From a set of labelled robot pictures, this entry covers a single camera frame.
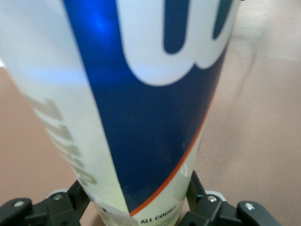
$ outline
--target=screw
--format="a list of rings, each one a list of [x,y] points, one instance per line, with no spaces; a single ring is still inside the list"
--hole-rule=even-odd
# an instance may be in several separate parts
[[[24,204],[24,201],[18,201],[14,204],[14,207],[19,207],[22,206]]]
[[[248,203],[248,202],[245,204],[245,207],[246,207],[248,210],[254,210],[254,209],[255,209],[255,207],[254,207],[252,204]]]
[[[56,196],[53,197],[53,200],[59,200],[62,198],[62,195],[57,194]]]
[[[217,201],[217,198],[216,198],[215,196],[213,196],[213,195],[210,195],[210,196],[208,196],[208,200],[209,200],[210,202],[216,202],[216,201]]]

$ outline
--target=tan surface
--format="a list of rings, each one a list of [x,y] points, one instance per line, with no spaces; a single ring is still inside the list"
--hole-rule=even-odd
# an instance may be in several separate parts
[[[284,226],[301,224],[300,71],[300,0],[242,2],[196,165],[206,189],[259,202]],[[0,109],[0,204],[69,187],[75,176],[4,69]],[[100,225],[93,208],[83,225]]]

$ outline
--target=blue label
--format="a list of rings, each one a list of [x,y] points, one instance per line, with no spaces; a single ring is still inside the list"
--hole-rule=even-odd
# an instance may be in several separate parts
[[[194,66],[173,84],[150,86],[126,63],[115,1],[64,3],[131,212],[157,191],[190,146],[214,93],[224,52],[206,70]],[[181,8],[166,1],[162,45],[169,53],[183,45],[188,4]],[[175,7],[183,22],[172,38]],[[218,36],[224,21],[216,23],[212,37]]]

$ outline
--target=cylindrical can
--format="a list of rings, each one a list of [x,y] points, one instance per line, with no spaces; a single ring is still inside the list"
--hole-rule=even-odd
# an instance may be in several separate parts
[[[0,0],[0,57],[106,225],[176,223],[238,5]]]

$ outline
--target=wilson logo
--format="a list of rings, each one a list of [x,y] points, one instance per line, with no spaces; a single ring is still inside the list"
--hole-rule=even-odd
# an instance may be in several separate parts
[[[227,45],[239,1],[228,1],[230,4],[224,13],[222,29],[214,37],[222,2],[190,0],[186,6],[182,4],[186,10],[186,16],[182,17],[186,20],[184,42],[177,52],[171,54],[164,48],[165,23],[172,20],[167,17],[175,16],[175,13],[166,11],[168,1],[129,4],[128,0],[118,0],[122,47],[133,74],[148,85],[165,86],[184,77],[194,65],[200,69],[211,67]]]

